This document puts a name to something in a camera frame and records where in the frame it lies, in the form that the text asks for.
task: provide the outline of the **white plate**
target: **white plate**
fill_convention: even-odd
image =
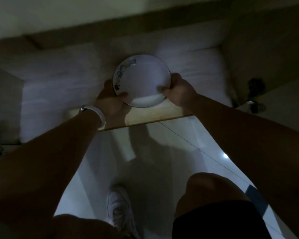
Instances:
[[[162,87],[170,86],[171,73],[166,64],[151,55],[134,55],[124,60],[113,75],[116,95],[128,92],[126,104],[149,107],[165,99]]]

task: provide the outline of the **watch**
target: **watch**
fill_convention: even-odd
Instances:
[[[101,123],[102,123],[101,127],[103,127],[105,125],[105,116],[104,116],[103,112],[99,108],[97,108],[95,106],[82,106],[80,108],[80,110],[79,110],[79,113],[82,113],[82,112],[84,112],[86,110],[95,111],[98,114],[98,116],[100,117],[100,119],[101,119]]]

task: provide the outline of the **white sneaker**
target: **white sneaker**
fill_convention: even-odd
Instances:
[[[107,195],[107,214],[112,224],[126,237],[141,239],[136,230],[131,202],[122,186],[115,186]]]

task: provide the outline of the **thigh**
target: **thigh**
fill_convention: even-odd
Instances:
[[[229,179],[212,173],[196,173],[187,181],[186,192],[176,206],[175,218],[202,206],[228,200],[249,201]]]
[[[122,238],[112,225],[94,219],[82,219],[73,215],[53,218],[51,239],[117,239]]]

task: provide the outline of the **shorts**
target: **shorts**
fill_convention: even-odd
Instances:
[[[265,222],[249,201],[229,200],[188,212],[173,223],[178,238],[271,238]]]

